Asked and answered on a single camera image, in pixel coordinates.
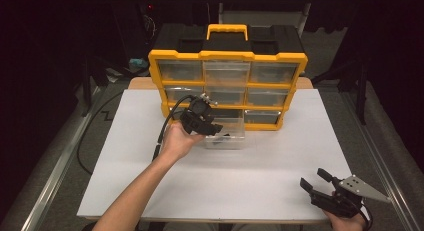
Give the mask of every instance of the human arm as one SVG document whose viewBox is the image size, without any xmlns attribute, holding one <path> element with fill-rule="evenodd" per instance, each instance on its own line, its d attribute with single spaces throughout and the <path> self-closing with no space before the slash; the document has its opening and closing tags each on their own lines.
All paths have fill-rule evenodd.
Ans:
<svg viewBox="0 0 424 231">
<path fill-rule="evenodd" d="M 331 221 L 334 231 L 363 231 L 365 227 L 365 220 L 361 215 L 357 214 L 352 218 L 340 218 L 336 215 L 323 210 L 324 214 Z"/>
<path fill-rule="evenodd" d="M 179 122 L 169 125 L 159 156 L 118 196 L 93 230 L 134 230 L 162 178 L 203 138 L 203 135 L 189 135 Z"/>
</svg>

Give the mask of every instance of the yellow organizer cabinet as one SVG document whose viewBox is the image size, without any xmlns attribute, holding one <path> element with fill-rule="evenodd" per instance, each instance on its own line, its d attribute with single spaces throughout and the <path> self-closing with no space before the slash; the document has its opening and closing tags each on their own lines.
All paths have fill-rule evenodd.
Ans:
<svg viewBox="0 0 424 231">
<path fill-rule="evenodd" d="M 149 54 L 165 117 L 182 96 L 206 93 L 246 130 L 282 127 L 307 61 L 296 29 L 282 25 L 164 24 Z"/>
</svg>

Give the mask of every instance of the white table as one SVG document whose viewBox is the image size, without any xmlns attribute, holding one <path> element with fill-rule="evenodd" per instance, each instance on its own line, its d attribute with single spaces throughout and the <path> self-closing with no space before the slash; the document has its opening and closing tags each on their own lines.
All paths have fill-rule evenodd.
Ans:
<svg viewBox="0 0 424 231">
<path fill-rule="evenodd" d="M 151 162 L 164 122 L 157 90 L 126 90 L 77 215 L 98 218 Z M 317 174 L 351 175 L 317 90 L 299 89 L 279 131 L 247 131 L 242 150 L 195 146 L 165 176 L 142 219 L 231 223 L 320 223 L 299 186 Z"/>
</svg>

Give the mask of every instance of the forearm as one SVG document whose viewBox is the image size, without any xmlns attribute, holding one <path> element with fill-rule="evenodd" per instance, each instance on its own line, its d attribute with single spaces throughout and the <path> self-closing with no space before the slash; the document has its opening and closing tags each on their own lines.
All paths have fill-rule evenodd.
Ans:
<svg viewBox="0 0 424 231">
<path fill-rule="evenodd" d="M 175 162 L 159 155 L 119 195 L 93 230 L 134 230 L 154 190 Z"/>
</svg>

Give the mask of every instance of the human hand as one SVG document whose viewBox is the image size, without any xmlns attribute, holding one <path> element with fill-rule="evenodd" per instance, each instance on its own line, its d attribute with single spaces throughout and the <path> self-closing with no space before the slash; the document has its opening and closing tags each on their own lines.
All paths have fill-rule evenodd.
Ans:
<svg viewBox="0 0 424 231">
<path fill-rule="evenodd" d="M 362 231 L 365 227 L 365 220 L 360 214 L 352 218 L 341 218 L 336 215 L 322 210 L 330 219 L 334 231 Z"/>
<path fill-rule="evenodd" d="M 176 162 L 186 156 L 194 144 L 204 138 L 204 135 L 188 134 L 180 122 L 174 122 L 168 125 L 165 131 L 161 156 L 170 157 Z"/>
</svg>

